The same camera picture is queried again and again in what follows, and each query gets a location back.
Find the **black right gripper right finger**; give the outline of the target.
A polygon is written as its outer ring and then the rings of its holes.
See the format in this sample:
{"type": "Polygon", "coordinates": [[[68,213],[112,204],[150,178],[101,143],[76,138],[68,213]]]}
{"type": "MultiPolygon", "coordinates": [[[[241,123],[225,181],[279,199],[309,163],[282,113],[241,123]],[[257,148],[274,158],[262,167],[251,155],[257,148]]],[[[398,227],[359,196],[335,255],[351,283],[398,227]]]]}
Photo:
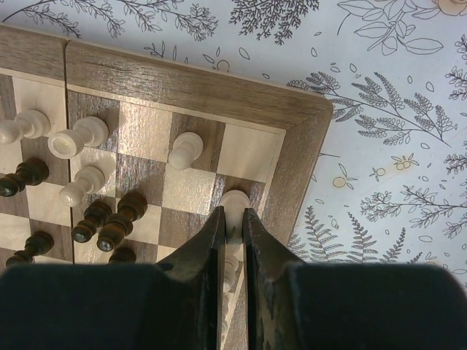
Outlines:
{"type": "Polygon", "coordinates": [[[287,267],[301,259],[263,226],[254,209],[244,210],[245,287],[249,349],[300,349],[287,267]]]}

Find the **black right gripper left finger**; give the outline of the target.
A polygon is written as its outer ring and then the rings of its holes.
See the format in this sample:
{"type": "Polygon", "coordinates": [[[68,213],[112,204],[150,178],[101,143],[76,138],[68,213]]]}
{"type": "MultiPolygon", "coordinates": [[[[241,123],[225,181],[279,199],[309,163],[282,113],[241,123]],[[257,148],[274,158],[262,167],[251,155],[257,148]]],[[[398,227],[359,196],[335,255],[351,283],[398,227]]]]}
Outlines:
{"type": "Polygon", "coordinates": [[[162,349],[220,348],[225,235],[225,212],[218,206],[194,237],[156,264],[162,349]]]}

